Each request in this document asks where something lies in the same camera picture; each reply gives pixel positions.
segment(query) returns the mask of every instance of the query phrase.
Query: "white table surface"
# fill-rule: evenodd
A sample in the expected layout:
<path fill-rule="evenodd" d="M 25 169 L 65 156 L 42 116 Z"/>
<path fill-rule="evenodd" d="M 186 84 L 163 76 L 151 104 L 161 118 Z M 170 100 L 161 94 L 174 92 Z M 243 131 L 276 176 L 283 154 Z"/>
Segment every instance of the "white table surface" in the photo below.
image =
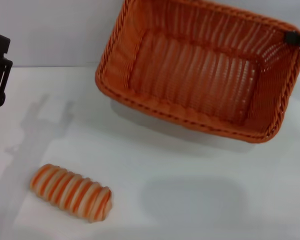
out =
<path fill-rule="evenodd" d="M 0 107 L 0 240 L 300 240 L 300 76 L 273 140 L 193 132 L 97 89 L 94 68 L 14 68 Z M 89 224 L 29 191 L 62 166 L 109 186 Z"/>

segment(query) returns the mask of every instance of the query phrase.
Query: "woven basket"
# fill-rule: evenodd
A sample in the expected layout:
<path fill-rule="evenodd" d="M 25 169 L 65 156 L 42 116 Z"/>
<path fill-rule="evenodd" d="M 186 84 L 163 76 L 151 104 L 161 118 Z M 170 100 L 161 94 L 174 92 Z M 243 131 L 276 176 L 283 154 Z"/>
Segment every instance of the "woven basket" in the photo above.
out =
<path fill-rule="evenodd" d="M 107 96 L 209 134 L 262 143 L 300 71 L 290 24 L 202 0 L 125 0 L 96 71 Z"/>

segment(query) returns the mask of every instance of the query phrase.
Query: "orange striped pastry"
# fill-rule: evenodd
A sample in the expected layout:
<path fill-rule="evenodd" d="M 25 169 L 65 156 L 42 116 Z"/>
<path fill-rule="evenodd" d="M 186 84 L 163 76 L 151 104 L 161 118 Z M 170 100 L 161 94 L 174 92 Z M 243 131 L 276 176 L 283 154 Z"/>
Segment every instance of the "orange striped pastry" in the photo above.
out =
<path fill-rule="evenodd" d="M 112 192 L 108 187 L 51 164 L 36 172 L 30 189 L 59 209 L 90 223 L 105 220 L 112 208 Z"/>

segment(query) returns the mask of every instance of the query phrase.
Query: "wicker weave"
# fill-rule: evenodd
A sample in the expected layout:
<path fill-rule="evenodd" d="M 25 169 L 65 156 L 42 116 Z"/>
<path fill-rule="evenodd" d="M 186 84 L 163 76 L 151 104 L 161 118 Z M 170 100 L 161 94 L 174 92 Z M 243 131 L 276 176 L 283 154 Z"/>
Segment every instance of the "wicker weave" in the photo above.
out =
<path fill-rule="evenodd" d="M 293 25 L 202 0 L 125 0 L 96 71 L 107 96 L 192 130 L 262 143 L 300 71 Z"/>

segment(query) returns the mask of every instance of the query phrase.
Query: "white wall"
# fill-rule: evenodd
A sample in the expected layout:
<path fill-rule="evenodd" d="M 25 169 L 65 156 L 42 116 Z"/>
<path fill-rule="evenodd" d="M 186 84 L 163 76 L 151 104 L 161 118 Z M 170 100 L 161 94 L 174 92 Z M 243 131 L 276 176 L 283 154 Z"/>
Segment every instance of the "white wall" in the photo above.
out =
<path fill-rule="evenodd" d="M 0 0 L 15 66 L 96 65 L 123 0 Z M 216 0 L 300 27 L 300 0 Z"/>

